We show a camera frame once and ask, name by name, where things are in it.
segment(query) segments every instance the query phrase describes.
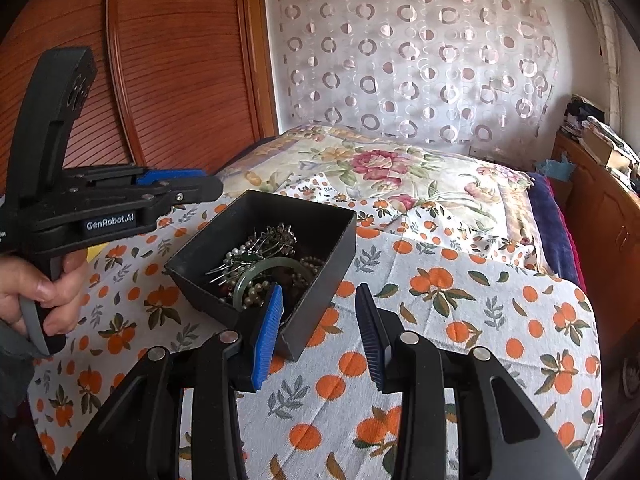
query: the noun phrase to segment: white wall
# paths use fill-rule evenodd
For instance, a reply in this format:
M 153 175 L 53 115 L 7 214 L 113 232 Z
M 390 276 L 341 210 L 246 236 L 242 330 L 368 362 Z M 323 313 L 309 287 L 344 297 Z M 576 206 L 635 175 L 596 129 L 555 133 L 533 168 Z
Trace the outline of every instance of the white wall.
M 640 152 L 640 50 L 625 25 L 618 21 L 620 37 L 621 136 Z
M 580 94 L 595 104 L 605 102 L 606 74 L 600 57 L 598 35 L 582 4 L 578 1 L 566 0 L 534 0 L 534 2 L 546 7 L 556 35 L 559 57 L 558 76 L 548 102 L 547 114 L 540 128 L 540 142 L 536 147 L 536 153 L 532 154 L 532 158 L 540 159 L 551 154 L 555 132 L 562 121 L 564 109 L 572 93 Z M 640 107 L 638 107 L 638 115 L 640 118 Z

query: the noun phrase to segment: sheer curtain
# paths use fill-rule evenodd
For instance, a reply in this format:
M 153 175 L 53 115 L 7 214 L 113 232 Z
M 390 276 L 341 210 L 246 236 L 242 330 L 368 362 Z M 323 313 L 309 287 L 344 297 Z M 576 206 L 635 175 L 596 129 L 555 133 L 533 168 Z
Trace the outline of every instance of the sheer curtain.
M 531 0 L 268 0 L 284 126 L 527 160 L 558 50 Z
M 620 134 L 620 91 L 618 73 L 620 71 L 620 39 L 616 23 L 616 11 L 608 0 L 581 0 L 593 25 L 598 31 L 602 61 L 607 73 L 608 99 L 606 106 L 607 124 Z

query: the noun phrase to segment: black plastic box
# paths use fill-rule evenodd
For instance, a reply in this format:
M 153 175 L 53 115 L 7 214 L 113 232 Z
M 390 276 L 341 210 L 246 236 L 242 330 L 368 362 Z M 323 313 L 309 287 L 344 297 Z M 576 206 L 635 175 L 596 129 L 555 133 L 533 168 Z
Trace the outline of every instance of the black plastic box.
M 165 264 L 169 275 L 194 308 L 233 328 L 240 313 L 206 290 L 204 275 L 254 230 L 280 222 L 296 235 L 296 258 L 325 260 L 315 279 L 280 327 L 275 351 L 296 361 L 355 257 L 356 215 L 352 210 L 278 194 L 246 191 L 197 233 Z

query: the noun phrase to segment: purple blanket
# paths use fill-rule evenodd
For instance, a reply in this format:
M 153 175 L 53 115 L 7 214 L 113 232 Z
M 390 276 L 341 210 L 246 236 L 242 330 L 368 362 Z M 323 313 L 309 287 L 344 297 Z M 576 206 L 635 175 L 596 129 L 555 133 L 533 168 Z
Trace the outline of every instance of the purple blanket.
M 564 225 L 562 213 L 556 204 L 551 186 L 543 175 L 528 173 L 534 186 L 528 190 L 533 217 L 538 224 L 542 249 L 552 270 L 564 280 L 583 286 L 580 279 L 580 263 L 574 257 L 571 235 Z

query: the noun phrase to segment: wooden wardrobe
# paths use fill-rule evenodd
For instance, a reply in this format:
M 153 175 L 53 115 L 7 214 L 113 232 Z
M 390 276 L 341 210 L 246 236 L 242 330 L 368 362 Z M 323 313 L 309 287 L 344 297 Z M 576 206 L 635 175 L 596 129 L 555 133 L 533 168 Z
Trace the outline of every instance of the wooden wardrobe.
M 564 215 L 598 324 L 604 368 L 634 341 L 640 349 L 640 198 L 558 133 L 553 158 L 560 160 L 562 152 L 576 165 Z
M 28 0 L 0 43 L 0 190 L 29 78 L 56 46 L 88 45 L 98 67 L 66 166 L 211 172 L 276 134 L 262 13 L 264 0 Z

